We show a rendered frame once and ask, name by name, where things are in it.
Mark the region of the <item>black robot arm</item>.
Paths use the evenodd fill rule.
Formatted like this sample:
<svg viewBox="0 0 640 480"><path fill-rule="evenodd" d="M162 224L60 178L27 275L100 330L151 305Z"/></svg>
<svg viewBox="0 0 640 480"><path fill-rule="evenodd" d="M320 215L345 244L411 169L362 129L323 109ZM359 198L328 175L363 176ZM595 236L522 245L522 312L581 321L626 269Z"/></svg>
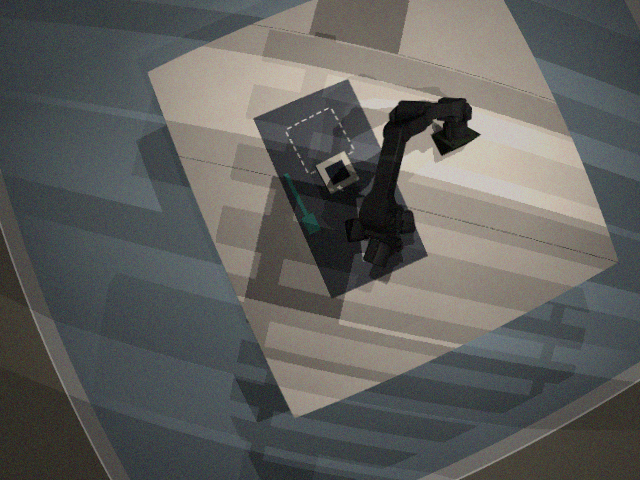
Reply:
<svg viewBox="0 0 640 480"><path fill-rule="evenodd" d="M454 142L470 137L468 121L472 108L465 98L442 97L437 103L399 101L388 115L383 128L383 146L372 190L364 198L359 211L362 235L370 237L364 261L385 268L389 256L404 249L395 236L402 227L404 207L394 197L406 142L426 130L433 119L444 121L443 135Z"/></svg>

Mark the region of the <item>teal small trowel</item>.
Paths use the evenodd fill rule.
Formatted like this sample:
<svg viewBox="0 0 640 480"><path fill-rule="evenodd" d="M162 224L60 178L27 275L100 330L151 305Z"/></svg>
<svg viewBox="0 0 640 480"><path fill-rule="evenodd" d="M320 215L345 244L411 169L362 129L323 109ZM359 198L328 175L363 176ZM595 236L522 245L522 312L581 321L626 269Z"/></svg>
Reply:
<svg viewBox="0 0 640 480"><path fill-rule="evenodd" d="M306 210L306 208L305 208L305 206L304 206L304 204L303 204L303 202L302 202L297 190L295 189L291 179L289 178L288 174L286 173L283 176L284 176L285 180L287 181L289 187L291 188L291 190L292 190L292 192L293 192L293 194L294 194L294 196L295 196L295 198L296 198L296 200L297 200L297 202L298 202L298 204L299 204L299 206L300 206L300 208L301 208L301 210L302 210L302 212L304 214L304 217L302 217L301 219L302 219L302 221L303 221L303 223L304 223L309 235L321 230L321 228L318 225L313 213L308 214L308 212L307 212L307 210Z"/></svg>

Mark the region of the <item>white square tile with dark square center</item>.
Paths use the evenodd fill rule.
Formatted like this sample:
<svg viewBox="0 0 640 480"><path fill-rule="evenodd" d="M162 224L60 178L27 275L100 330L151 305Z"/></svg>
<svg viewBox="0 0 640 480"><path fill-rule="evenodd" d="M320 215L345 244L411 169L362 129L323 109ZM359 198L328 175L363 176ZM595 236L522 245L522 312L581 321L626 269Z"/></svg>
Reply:
<svg viewBox="0 0 640 480"><path fill-rule="evenodd" d="M330 193L359 181L359 177L345 151L316 165Z"/></svg>

